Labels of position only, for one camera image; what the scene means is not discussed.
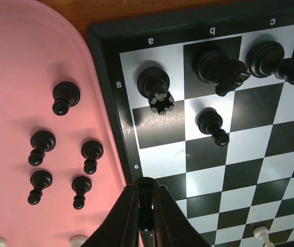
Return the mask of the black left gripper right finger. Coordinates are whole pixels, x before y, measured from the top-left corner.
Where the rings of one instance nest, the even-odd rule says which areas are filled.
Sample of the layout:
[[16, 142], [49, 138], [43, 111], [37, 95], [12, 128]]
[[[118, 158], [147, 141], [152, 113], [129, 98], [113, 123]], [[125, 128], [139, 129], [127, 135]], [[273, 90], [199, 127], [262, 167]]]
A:
[[153, 188], [154, 246], [210, 246], [164, 185]]

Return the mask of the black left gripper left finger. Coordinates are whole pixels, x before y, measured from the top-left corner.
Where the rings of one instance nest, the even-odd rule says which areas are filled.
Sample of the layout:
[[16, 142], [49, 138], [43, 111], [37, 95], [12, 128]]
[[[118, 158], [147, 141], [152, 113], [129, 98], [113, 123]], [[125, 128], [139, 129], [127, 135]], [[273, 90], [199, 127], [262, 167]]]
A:
[[139, 190], [136, 185], [128, 185], [100, 227], [82, 246], [138, 246], [138, 221]]

